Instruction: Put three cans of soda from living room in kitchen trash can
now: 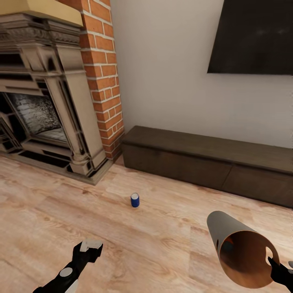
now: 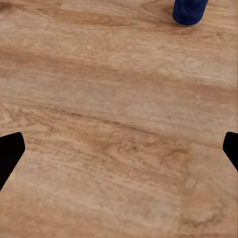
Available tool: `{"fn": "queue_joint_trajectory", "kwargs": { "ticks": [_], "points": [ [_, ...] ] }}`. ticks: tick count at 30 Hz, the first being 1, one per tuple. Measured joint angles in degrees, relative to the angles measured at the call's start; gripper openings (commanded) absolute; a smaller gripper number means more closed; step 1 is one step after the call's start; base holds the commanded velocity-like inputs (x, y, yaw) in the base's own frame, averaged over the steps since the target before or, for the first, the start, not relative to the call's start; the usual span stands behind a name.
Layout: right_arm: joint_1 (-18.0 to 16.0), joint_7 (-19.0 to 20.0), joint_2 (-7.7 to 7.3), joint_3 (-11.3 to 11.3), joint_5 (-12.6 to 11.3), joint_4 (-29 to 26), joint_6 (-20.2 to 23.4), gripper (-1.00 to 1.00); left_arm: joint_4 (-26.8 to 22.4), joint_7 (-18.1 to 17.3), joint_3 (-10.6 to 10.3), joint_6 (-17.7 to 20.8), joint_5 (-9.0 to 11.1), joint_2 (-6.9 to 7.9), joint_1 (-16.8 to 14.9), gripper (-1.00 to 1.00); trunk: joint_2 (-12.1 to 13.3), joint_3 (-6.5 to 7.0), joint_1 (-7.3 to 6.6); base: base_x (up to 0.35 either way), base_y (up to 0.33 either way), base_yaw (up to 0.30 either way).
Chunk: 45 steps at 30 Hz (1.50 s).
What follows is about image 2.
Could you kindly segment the can of soda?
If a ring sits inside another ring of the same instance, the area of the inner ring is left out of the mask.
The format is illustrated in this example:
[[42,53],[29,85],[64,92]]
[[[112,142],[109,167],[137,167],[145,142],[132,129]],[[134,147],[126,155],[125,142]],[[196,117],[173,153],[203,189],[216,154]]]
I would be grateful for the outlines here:
[[182,26],[198,23],[207,6],[208,0],[175,0],[173,18]]

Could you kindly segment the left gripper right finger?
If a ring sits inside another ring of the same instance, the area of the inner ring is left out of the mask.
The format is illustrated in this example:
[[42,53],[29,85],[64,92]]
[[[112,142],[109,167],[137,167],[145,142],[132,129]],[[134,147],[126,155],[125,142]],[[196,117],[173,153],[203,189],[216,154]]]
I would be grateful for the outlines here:
[[227,132],[223,143],[223,151],[238,171],[238,133]]

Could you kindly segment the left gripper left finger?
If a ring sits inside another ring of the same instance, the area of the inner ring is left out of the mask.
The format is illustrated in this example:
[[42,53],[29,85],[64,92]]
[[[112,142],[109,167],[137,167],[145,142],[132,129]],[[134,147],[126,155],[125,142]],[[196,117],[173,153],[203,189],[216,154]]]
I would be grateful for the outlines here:
[[25,151],[21,132],[0,137],[0,190]]

